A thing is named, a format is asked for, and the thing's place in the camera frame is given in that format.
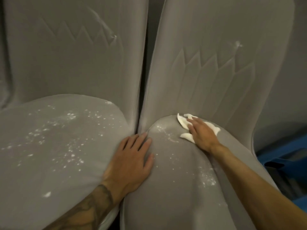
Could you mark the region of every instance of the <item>person's left hand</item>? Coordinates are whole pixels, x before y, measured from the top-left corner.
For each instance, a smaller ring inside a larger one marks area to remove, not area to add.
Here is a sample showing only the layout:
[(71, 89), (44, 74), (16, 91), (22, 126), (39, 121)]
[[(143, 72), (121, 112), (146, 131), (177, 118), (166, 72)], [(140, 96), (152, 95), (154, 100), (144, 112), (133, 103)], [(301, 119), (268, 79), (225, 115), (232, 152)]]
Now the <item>person's left hand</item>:
[(149, 138), (140, 148), (146, 136), (143, 133), (123, 139), (102, 176), (101, 184), (111, 192), (114, 204), (135, 191), (150, 174), (154, 156), (150, 154), (145, 165), (144, 157), (152, 139)]

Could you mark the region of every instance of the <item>person's right arm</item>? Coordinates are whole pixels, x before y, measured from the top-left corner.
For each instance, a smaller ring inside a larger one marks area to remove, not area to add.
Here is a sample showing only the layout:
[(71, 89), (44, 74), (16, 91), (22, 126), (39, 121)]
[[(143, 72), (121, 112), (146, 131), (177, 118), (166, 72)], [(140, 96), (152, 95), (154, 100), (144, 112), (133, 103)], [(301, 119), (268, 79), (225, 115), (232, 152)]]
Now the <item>person's right arm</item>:
[(304, 211), (221, 145), (201, 119), (188, 121), (195, 143), (218, 161), (258, 230), (307, 229)]

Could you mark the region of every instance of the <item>white cloth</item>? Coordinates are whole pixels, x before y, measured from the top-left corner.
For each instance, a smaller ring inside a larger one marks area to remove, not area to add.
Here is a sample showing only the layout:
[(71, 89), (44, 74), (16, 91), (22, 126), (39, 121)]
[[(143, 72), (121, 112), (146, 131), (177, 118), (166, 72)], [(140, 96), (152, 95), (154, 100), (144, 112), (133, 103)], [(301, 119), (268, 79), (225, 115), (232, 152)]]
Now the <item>white cloth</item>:
[[(197, 118), (197, 117), (194, 116), (194, 115), (191, 115), (191, 114), (184, 114), (183, 116), (184, 116), (184, 117), (180, 116), (179, 113), (178, 113), (178, 114), (177, 114), (177, 119), (178, 119), (180, 125), (181, 125), (184, 129), (189, 130), (188, 124), (191, 124), (191, 125), (192, 125), (192, 123), (188, 122), (187, 119), (186, 119), (185, 117), (187, 117), (188, 119), (192, 119), (192, 117), (195, 117), (195, 118)], [(219, 131), (221, 130), (219, 127), (214, 126), (212, 123), (209, 123), (209, 122), (204, 122), (204, 123), (207, 124), (208, 127), (210, 127), (210, 128), (213, 130), (213, 132), (214, 132), (215, 135), (217, 135), (217, 133), (219, 133)], [(192, 134), (190, 134), (190, 133), (183, 133), (183, 134), (180, 135), (180, 137), (181, 137), (181, 138), (184, 138), (184, 139), (187, 139), (188, 141), (190, 141), (190, 142), (192, 142), (192, 143), (195, 143), (195, 141), (194, 141), (194, 139), (193, 139), (193, 136), (192, 136)]]

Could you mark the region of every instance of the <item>gray wall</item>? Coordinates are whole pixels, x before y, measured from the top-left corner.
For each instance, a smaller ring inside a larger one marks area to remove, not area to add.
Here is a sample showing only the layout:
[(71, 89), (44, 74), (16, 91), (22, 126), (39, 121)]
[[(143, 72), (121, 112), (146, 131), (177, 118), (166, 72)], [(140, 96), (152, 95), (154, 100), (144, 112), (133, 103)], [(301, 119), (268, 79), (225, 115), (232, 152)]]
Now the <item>gray wall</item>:
[(255, 151), (307, 126), (307, 0), (294, 2), (288, 52), (256, 125)]

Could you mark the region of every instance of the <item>hand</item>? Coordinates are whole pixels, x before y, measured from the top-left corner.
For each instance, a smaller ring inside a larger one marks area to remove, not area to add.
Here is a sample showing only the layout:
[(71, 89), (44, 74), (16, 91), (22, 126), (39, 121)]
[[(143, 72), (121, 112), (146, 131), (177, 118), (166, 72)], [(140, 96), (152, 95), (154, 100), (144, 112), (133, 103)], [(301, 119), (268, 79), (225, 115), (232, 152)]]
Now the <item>hand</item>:
[(149, 138), (140, 148), (146, 136), (147, 133), (143, 133), (123, 139), (102, 176), (101, 184), (111, 192), (114, 204), (135, 191), (150, 174), (154, 156), (150, 154), (145, 165), (144, 157), (152, 139)]
[(198, 147), (209, 153), (212, 153), (212, 149), (216, 145), (220, 145), (213, 130), (208, 127), (200, 118), (187, 119), (192, 125), (188, 125), (190, 133)]

